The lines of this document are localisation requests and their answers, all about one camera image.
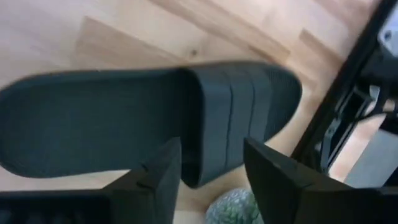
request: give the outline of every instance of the wooden floor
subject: wooden floor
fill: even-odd
[[[378,0],[0,0],[0,85],[33,73],[262,60],[292,69],[303,98],[269,145],[289,155]],[[25,179],[0,190],[98,188],[120,172]],[[248,187],[243,169],[200,190],[182,184],[178,210],[200,212]]]

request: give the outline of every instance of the black metal frame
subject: black metal frame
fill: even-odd
[[[369,93],[362,88],[361,75],[377,54],[378,32],[396,3],[397,0],[380,2],[295,148],[294,159],[323,173],[335,161],[371,102]]]

